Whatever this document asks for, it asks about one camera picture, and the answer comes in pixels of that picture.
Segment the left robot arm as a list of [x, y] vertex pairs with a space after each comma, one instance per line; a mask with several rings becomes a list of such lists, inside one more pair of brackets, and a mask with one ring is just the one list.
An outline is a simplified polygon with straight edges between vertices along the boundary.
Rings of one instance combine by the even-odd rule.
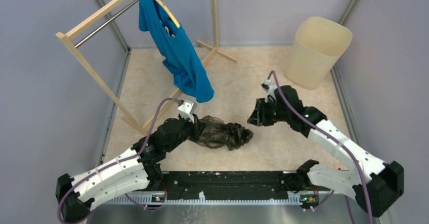
[[87, 172], [57, 179], [57, 218], [80, 223], [99, 205], [135, 190], [157, 190], [163, 181], [159, 162], [188, 139], [198, 140], [206, 123], [198, 119], [169, 118], [114, 159]]

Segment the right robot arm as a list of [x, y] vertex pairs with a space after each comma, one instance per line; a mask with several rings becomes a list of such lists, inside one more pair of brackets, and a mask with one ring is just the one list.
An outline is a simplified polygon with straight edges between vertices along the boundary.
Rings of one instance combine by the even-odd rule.
[[249, 124], [271, 126], [286, 122], [347, 168], [337, 170], [308, 160], [297, 169], [296, 182], [300, 188], [326, 187], [355, 200], [364, 211], [369, 201], [372, 217], [381, 217], [403, 195], [404, 168], [400, 163], [387, 163], [361, 148], [320, 110], [304, 106], [291, 86], [278, 87], [270, 80], [261, 86], [266, 96], [256, 100], [247, 120]]

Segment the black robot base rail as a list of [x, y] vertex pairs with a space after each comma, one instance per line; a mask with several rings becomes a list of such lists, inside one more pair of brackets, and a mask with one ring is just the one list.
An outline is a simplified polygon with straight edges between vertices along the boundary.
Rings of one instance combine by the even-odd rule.
[[143, 192], [167, 194], [168, 200], [286, 200], [291, 194], [325, 191], [294, 171], [170, 171]]

